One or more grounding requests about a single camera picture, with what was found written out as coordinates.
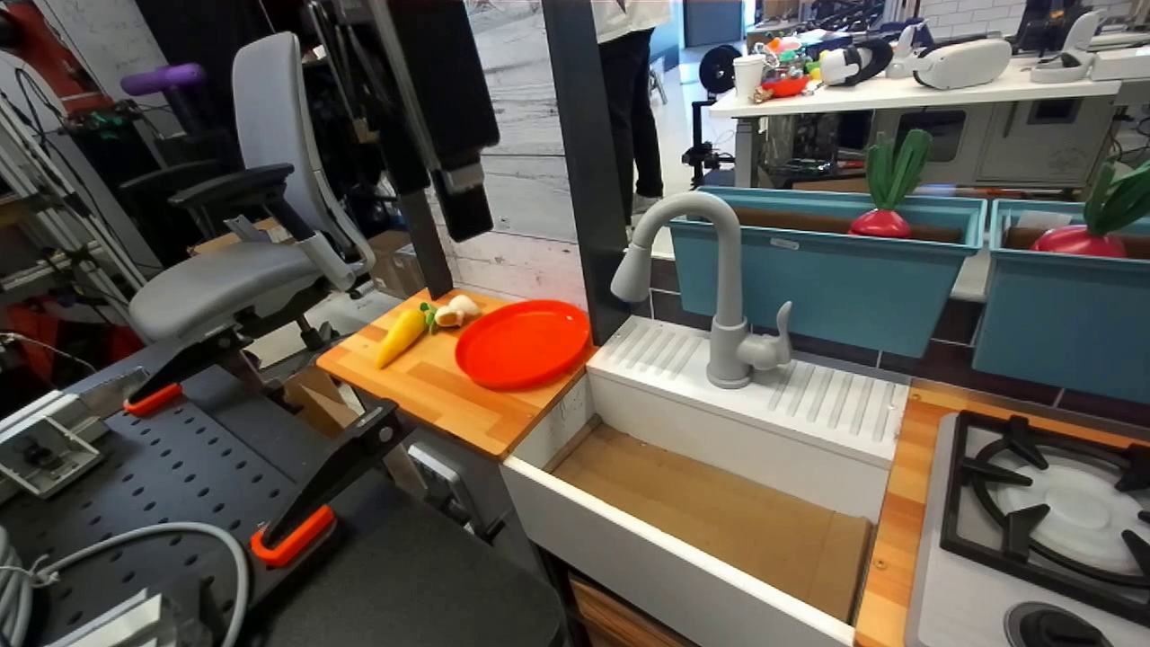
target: office chair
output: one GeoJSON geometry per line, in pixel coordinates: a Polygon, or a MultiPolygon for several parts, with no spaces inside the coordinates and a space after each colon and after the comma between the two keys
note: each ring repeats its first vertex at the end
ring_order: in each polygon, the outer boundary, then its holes
{"type": "Polygon", "coordinates": [[[243,236],[234,248],[185,260],[148,281],[130,318],[145,340],[179,351],[139,383],[126,411],[148,415],[179,395],[179,381],[245,340],[299,322],[316,349],[329,336],[306,318],[332,291],[360,291],[375,251],[332,194],[304,91],[304,48],[278,33],[234,57],[234,115],[245,172],[174,194],[185,210],[210,210],[243,236]],[[274,215],[290,234],[269,239],[247,218],[274,215]]]}

